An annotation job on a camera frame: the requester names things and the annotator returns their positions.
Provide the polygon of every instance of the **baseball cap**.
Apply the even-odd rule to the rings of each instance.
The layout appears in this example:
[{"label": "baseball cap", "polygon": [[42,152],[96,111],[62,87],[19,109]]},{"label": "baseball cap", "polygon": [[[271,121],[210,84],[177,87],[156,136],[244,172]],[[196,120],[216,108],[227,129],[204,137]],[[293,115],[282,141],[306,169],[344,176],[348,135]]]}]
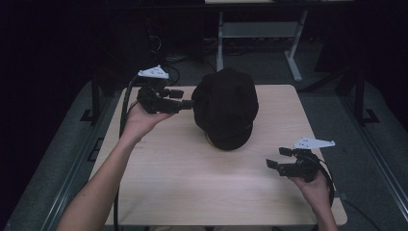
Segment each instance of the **baseball cap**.
[{"label": "baseball cap", "polygon": [[233,68],[203,77],[194,89],[194,121],[209,142],[222,150],[235,150],[250,138],[258,114],[252,78]]}]

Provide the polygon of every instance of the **desk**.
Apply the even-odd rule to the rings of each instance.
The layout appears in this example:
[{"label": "desk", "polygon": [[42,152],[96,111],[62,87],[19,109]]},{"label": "desk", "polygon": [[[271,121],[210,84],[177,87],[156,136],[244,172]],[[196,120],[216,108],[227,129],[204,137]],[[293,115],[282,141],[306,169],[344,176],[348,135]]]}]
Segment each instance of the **desk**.
[{"label": "desk", "polygon": [[[195,87],[178,87],[191,98]],[[292,86],[256,86],[259,113],[252,136],[240,149],[210,146],[195,125],[192,110],[158,124],[138,143],[123,176],[118,221],[126,225],[297,225],[316,219],[300,190],[267,168],[266,158],[294,163],[278,147],[293,147],[314,134]],[[118,140],[124,93],[102,144],[92,174]],[[137,96],[132,91],[132,102]],[[333,212],[346,223],[339,198]],[[111,212],[107,224],[113,223]]]}]

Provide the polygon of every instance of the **table top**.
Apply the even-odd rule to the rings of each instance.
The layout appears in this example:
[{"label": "table top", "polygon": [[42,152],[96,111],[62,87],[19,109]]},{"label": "table top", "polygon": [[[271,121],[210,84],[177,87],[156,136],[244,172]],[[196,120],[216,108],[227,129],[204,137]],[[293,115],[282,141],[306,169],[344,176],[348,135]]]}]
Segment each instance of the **table top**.
[{"label": "table top", "polygon": [[[171,87],[191,99],[195,87]],[[292,86],[256,86],[259,112],[249,141],[234,151],[209,145],[192,110],[159,123],[133,150],[123,176],[118,222],[126,225],[296,225],[316,218],[300,190],[266,159],[294,163],[279,154],[302,137],[314,138]],[[124,93],[102,144],[92,174],[118,140]],[[137,96],[133,89],[130,102]],[[321,159],[318,149],[313,152]],[[339,198],[333,207],[338,224],[347,217]],[[113,224],[113,211],[107,220]]]}]

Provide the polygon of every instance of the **dark background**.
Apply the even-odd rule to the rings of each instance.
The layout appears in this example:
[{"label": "dark background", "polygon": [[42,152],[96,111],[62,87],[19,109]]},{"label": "dark background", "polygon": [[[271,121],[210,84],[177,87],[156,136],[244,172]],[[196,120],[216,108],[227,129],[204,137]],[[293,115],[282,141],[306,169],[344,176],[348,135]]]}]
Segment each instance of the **dark background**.
[{"label": "dark background", "polygon": [[[311,10],[304,37],[326,41],[317,71],[333,72],[350,63],[364,69],[408,128],[403,2],[357,4],[335,13]],[[96,74],[103,92],[112,94],[140,69],[159,63],[149,51],[149,30],[161,33],[168,52],[183,50],[199,59],[200,41],[217,36],[212,29],[217,14],[203,15],[162,13],[152,26],[145,20],[150,13],[106,11],[97,1],[0,1],[0,227],[84,84]]]}]

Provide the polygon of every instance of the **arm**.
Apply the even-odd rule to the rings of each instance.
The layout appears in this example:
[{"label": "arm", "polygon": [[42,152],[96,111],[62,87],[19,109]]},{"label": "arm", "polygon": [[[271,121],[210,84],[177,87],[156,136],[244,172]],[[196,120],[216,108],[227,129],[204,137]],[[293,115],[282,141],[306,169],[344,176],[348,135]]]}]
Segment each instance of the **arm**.
[{"label": "arm", "polygon": [[316,179],[306,183],[301,177],[290,178],[302,192],[307,202],[312,207],[318,220],[320,231],[338,231],[336,221],[330,207],[329,188],[324,175],[319,171]]},{"label": "arm", "polygon": [[133,148],[157,123],[170,116],[148,114],[140,104],[131,108],[118,143],[101,168],[71,201],[57,230],[102,230]]}]

